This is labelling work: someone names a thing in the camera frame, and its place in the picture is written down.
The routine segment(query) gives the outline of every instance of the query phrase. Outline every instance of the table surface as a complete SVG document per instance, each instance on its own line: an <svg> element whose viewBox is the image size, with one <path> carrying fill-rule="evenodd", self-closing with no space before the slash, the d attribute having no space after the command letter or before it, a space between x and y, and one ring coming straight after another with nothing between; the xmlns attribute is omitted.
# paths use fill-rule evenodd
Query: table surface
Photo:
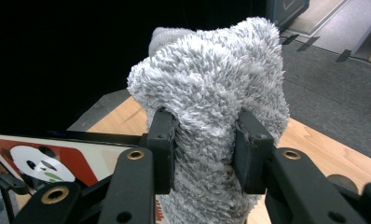
<svg viewBox="0 0 371 224"><path fill-rule="evenodd" d="M146 131L147 116L142 107L129 97L88 132L142 135ZM371 159L346 147L310 127L290 119L278 147L292 147L306 153L325 176L344 175L357 186L358 192L371 182ZM28 197L17 196L22 208ZM264 197L249 215L248 223L270 223Z"/></svg>

